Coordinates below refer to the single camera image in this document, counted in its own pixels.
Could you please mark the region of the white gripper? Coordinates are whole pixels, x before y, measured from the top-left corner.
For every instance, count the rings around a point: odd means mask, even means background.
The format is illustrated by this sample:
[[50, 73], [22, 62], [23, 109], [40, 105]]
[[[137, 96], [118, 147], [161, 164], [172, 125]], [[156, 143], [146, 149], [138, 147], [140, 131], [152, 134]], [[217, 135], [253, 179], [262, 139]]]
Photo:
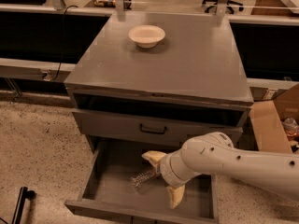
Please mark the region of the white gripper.
[[150, 150], [143, 153], [141, 157], [154, 168], [160, 165], [162, 178], [169, 185], [166, 189], [170, 199], [170, 208], [175, 209], [183, 199], [184, 185], [200, 173], [193, 171], [184, 163], [179, 150], [166, 155], [161, 151]]

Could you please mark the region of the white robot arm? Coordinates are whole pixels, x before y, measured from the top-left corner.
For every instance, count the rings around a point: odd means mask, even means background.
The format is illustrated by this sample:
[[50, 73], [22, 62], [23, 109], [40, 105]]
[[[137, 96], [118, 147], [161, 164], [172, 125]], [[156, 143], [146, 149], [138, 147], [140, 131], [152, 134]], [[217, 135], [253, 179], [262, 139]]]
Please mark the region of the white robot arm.
[[172, 209], [180, 205], [186, 184], [199, 175], [227, 175], [292, 200], [299, 200], [299, 156], [235, 148], [220, 132], [188, 139], [171, 153], [142, 155], [167, 183]]

